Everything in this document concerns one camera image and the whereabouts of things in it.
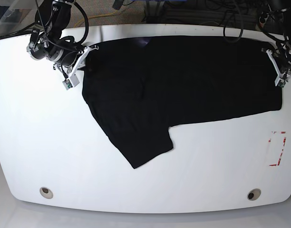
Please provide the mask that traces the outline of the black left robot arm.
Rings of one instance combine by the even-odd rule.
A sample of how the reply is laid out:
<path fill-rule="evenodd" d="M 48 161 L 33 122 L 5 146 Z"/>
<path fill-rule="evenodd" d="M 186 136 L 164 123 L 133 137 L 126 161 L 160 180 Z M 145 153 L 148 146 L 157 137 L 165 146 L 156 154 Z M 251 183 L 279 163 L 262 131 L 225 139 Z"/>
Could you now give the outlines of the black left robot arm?
<path fill-rule="evenodd" d="M 271 18 L 281 32 L 283 39 L 270 34 L 264 24 Z M 275 41 L 277 49 L 273 56 L 281 62 L 280 72 L 291 75 L 291 0 L 267 0 L 265 8 L 258 15 L 258 29 Z"/>

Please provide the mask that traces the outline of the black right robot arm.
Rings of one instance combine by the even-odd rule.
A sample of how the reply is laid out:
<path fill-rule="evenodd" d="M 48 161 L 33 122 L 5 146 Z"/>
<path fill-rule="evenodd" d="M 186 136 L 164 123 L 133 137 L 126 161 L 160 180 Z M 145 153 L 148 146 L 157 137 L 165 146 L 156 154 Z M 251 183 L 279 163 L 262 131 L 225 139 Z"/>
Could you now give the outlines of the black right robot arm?
<path fill-rule="evenodd" d="M 74 0 L 45 0 L 41 5 L 36 1 L 37 13 L 27 52 L 35 60 L 48 59 L 62 67 L 75 64 L 82 52 L 82 44 L 89 32 L 89 23 L 85 11 Z M 68 26 L 71 7 L 75 6 L 83 15 L 86 23 L 84 35 L 80 41 L 73 36 L 62 37 L 62 31 Z"/>

